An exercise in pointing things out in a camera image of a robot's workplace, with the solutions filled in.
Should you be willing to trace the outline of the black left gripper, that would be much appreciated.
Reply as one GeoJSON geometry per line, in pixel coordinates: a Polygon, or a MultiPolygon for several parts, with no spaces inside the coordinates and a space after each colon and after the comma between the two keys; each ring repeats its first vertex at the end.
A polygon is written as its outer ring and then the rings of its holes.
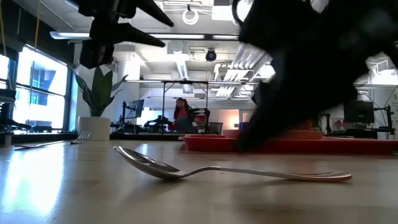
{"type": "MultiPolygon", "coordinates": [[[[93,17],[90,28],[90,40],[97,44],[118,44],[134,42],[138,44],[165,47],[165,43],[128,23],[119,23],[122,18],[133,18],[136,5],[128,0],[81,0],[78,12],[86,17],[93,17]]],[[[153,0],[137,0],[137,7],[158,20],[173,27],[172,20],[156,5],[153,0]]]]}

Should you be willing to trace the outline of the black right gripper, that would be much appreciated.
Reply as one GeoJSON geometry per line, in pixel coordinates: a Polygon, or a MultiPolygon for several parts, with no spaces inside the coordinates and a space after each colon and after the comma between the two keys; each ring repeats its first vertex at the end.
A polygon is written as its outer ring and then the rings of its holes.
{"type": "Polygon", "coordinates": [[[239,26],[239,41],[269,54],[275,70],[256,90],[236,143],[243,151],[352,100],[369,57],[397,63],[397,1],[332,0],[317,11],[310,1],[258,0],[239,26]]]}

